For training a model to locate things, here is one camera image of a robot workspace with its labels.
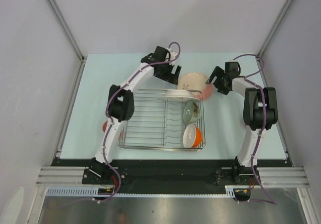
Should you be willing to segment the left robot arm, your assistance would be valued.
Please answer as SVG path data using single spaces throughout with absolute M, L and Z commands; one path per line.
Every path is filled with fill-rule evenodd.
M 181 47 L 177 42 L 170 43 L 167 48 L 157 46 L 153 53 L 141 59 L 137 70 L 127 80 L 121 85 L 114 84 L 110 87 L 105 109 L 107 126 L 102 144 L 89 165 L 90 173 L 99 183 L 108 182 L 113 174 L 119 176 L 110 165 L 113 160 L 112 152 L 125 123 L 134 114 L 134 94 L 142 83 L 153 76 L 177 85 L 181 66 L 177 66 L 175 73 L 172 73 L 172 70 L 180 53 Z

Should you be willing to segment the white deep plate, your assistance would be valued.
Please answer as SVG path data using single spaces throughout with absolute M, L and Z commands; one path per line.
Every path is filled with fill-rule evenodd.
M 167 90 L 164 95 L 157 98 L 161 101 L 175 101 L 175 102 L 187 102 L 187 101 L 195 101 L 198 102 L 199 99 L 196 98 L 190 91 L 188 90 L 179 90 L 172 89 Z

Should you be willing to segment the orange and white bowl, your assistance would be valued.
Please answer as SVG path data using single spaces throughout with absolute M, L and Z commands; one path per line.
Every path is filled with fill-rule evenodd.
M 185 148 L 195 148 L 202 140 L 203 136 L 200 129 L 194 124 L 189 124 L 183 134 L 183 146 Z

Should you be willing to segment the cream and pink plate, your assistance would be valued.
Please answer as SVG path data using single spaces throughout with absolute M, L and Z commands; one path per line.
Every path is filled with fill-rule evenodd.
M 208 76 L 199 72 L 183 75 L 178 82 L 177 89 L 188 90 L 199 100 L 207 100 L 213 92 L 213 85 L 206 84 Z

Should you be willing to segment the green ceramic bowl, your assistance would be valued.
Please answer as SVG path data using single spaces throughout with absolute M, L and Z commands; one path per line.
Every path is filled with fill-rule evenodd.
M 183 112 L 183 121 L 185 124 L 196 123 L 201 117 L 200 107 L 193 101 L 188 101 Z

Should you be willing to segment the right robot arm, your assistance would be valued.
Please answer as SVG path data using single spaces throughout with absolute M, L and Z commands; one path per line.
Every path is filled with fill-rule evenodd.
M 258 176 L 257 156 L 268 130 L 278 121 L 276 90 L 261 87 L 246 76 L 241 76 L 240 64 L 226 62 L 225 68 L 214 68 L 206 84 L 212 84 L 219 93 L 227 95 L 234 91 L 244 97 L 243 122 L 246 134 L 231 171 L 219 178 L 227 177 L 236 184 L 251 183 Z

